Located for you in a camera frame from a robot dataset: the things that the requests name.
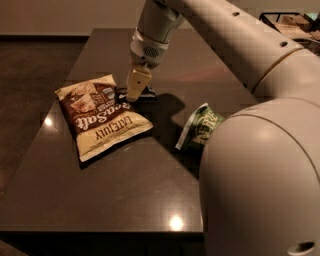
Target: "black tabletop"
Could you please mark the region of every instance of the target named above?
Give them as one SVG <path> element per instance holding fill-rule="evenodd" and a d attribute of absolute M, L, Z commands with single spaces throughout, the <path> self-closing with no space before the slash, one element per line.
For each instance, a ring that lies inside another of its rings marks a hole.
<path fill-rule="evenodd" d="M 132 34 L 94 30 L 61 87 L 107 74 L 124 86 Z M 227 117 L 256 101 L 193 30 L 176 32 L 152 86 L 158 100 L 134 106 L 154 128 L 86 166 L 55 101 L 0 202 L 0 231 L 202 232 L 201 154 L 175 144 L 203 103 Z"/>

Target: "brown chip bag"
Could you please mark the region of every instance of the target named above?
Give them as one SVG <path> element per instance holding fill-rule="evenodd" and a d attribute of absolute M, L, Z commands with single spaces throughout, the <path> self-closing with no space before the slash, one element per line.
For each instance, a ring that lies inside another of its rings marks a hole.
<path fill-rule="evenodd" d="M 153 127 L 127 102 L 116 100 L 112 75 L 57 90 L 82 162 Z"/>

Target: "chip bag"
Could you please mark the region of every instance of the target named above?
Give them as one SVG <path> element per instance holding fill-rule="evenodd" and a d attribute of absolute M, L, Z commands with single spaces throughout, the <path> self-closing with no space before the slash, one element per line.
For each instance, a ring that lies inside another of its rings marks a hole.
<path fill-rule="evenodd" d="M 222 116 L 213 112 L 208 103 L 201 105 L 186 122 L 176 148 L 203 150 L 210 135 L 223 120 Z"/>
<path fill-rule="evenodd" d="M 153 127 L 129 103 L 117 101 L 115 88 L 112 75 L 108 75 L 55 92 L 82 162 Z"/>

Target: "crumpled packaging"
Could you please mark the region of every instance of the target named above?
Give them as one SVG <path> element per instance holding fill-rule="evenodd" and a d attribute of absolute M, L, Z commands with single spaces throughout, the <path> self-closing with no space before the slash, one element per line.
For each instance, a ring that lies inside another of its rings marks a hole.
<path fill-rule="evenodd" d="M 176 144 L 179 150 L 203 150 L 212 132 L 224 118 L 214 113 L 208 103 L 197 108 L 186 122 Z"/>
<path fill-rule="evenodd" d="M 128 102 L 118 102 L 116 86 L 108 75 L 55 91 L 82 162 L 153 127 Z"/>

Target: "wall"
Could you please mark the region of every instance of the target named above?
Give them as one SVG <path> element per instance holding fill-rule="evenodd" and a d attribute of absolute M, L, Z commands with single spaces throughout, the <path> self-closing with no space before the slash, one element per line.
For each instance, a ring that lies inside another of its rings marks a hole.
<path fill-rule="evenodd" d="M 230 1 L 256 17 L 262 11 L 320 10 L 319 0 Z M 143 3 L 144 0 L 0 0 L 0 35 L 90 35 L 93 28 L 134 28 Z"/>

